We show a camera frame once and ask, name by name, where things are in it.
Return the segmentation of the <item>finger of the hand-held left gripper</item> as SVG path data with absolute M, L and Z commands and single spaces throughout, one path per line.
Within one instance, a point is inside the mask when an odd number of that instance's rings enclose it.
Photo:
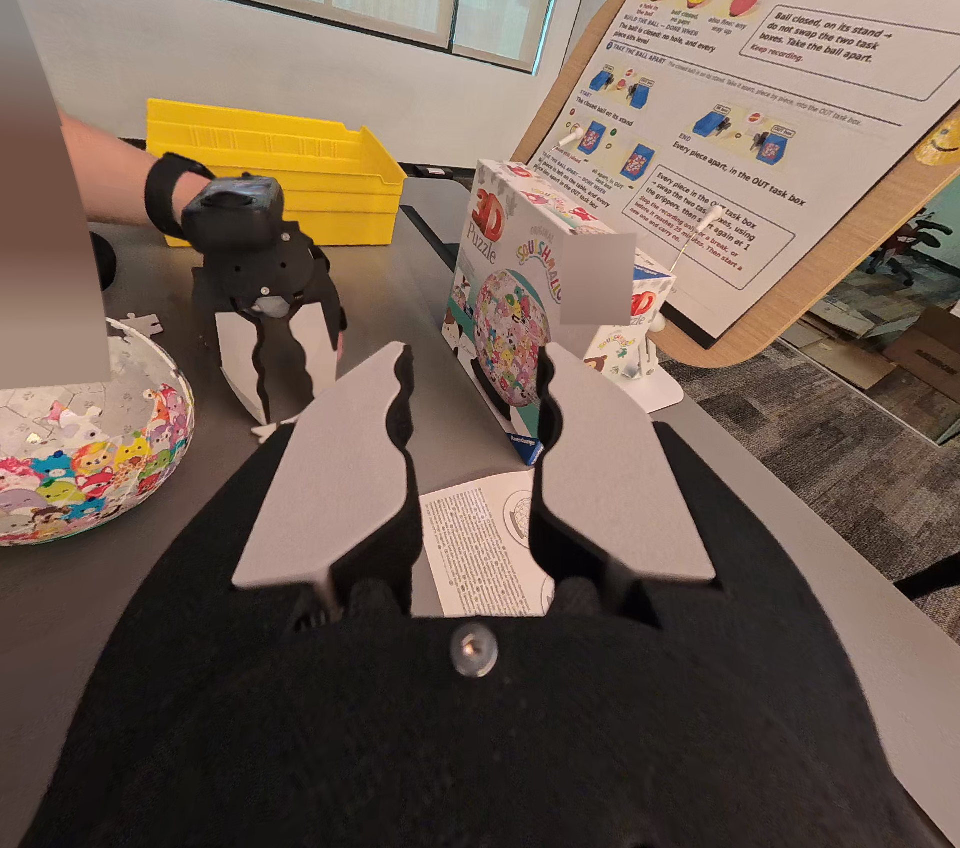
M 340 360 L 339 305 L 330 332 L 323 304 L 299 304 L 281 332 L 281 389 L 293 407 L 305 407 L 337 381 Z
M 236 399 L 260 425 L 289 414 L 289 338 L 285 319 L 215 314 L 222 375 Z

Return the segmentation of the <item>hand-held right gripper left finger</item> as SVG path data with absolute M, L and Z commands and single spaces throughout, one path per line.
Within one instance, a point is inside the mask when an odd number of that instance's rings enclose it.
M 411 347 L 394 340 L 323 391 L 297 418 L 232 585 L 306 585 L 332 617 L 354 586 L 389 588 L 412 607 L 424 547 L 414 462 Z

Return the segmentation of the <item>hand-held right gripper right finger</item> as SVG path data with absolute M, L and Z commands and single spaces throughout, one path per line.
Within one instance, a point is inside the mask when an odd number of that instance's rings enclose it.
M 557 342 L 539 351 L 529 550 L 562 589 L 580 582 L 602 609 L 647 613 L 649 581 L 707 587 L 717 572 L 642 406 Z

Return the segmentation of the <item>group of puzzle pieces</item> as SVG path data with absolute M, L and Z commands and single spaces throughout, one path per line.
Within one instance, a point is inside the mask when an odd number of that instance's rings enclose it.
M 156 314 L 135 315 L 133 312 L 126 314 L 126 318 L 119 320 L 123 325 L 130 329 L 136 329 L 146 337 L 158 335 L 164 331 L 160 318 Z M 279 428 L 287 425 L 294 425 L 299 419 L 296 414 L 282 422 L 257 425 L 250 428 L 250 433 L 258 443 L 263 444 Z

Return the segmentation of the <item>colourful puzzle ball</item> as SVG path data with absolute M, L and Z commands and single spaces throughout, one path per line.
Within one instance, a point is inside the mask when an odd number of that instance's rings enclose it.
M 173 359 L 106 319 L 105 383 L 1 392 L 1 546 L 92 530 L 145 502 L 182 461 L 195 399 Z

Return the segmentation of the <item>person's left forearm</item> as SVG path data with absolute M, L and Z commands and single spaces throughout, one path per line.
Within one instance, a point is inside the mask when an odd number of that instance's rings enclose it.
M 157 159 L 57 108 L 82 206 L 95 222 L 152 224 L 174 236 L 184 207 L 210 182 L 182 158 Z

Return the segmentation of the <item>colourful cardboard puzzle box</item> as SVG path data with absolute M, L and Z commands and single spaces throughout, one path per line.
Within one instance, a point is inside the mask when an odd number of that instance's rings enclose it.
M 478 162 L 441 332 L 527 466 L 543 451 L 537 378 L 547 343 L 630 391 L 658 365 L 652 334 L 676 277 L 639 248 L 626 320 L 570 317 L 570 244 L 610 236 L 618 233 L 527 165 Z

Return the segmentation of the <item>black rounded object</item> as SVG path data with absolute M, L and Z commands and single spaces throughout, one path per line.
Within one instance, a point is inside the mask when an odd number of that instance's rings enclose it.
M 97 269 L 100 289 L 106 291 L 114 282 L 117 271 L 117 259 L 111 243 L 99 233 L 89 231 L 94 262 Z

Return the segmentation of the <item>folded paper leaflet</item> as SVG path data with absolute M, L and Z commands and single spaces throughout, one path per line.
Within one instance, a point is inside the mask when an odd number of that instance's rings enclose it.
M 554 582 L 529 549 L 534 471 L 491 475 L 419 497 L 441 614 L 542 616 Z

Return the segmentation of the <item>black office chair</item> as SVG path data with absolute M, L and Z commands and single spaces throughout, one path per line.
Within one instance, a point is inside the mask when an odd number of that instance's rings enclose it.
M 887 266 L 900 279 L 903 286 L 911 288 L 915 284 L 911 271 L 898 258 L 905 256 L 918 245 L 941 247 L 939 235 L 950 236 L 954 229 L 918 211 L 904 225 L 894 232 L 882 245 L 869 256 L 866 273 L 874 275 L 879 267 Z

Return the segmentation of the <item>yellow smiley sticker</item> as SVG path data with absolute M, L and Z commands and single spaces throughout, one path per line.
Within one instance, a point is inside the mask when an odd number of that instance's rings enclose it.
M 959 115 L 944 119 L 914 149 L 915 159 L 929 167 L 959 163 Z

